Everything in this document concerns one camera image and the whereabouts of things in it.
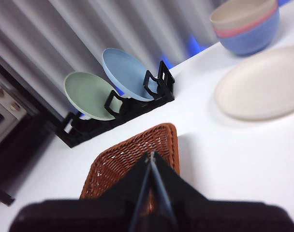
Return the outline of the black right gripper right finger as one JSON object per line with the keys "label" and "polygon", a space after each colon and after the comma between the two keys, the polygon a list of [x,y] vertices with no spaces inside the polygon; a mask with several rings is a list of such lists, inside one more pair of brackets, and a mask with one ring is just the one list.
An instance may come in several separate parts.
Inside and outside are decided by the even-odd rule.
{"label": "black right gripper right finger", "polygon": [[160,208],[179,232],[294,232],[293,220],[279,206],[209,200],[159,153],[151,153],[150,165]]}

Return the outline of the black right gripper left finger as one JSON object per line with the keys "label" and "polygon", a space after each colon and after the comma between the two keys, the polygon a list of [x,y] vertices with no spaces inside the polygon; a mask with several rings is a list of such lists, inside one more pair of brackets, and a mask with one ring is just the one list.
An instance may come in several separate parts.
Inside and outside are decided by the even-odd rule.
{"label": "black right gripper left finger", "polygon": [[48,200],[23,207],[12,232],[125,232],[133,218],[148,213],[148,194],[141,194],[149,156],[144,153],[126,175],[95,199]]}

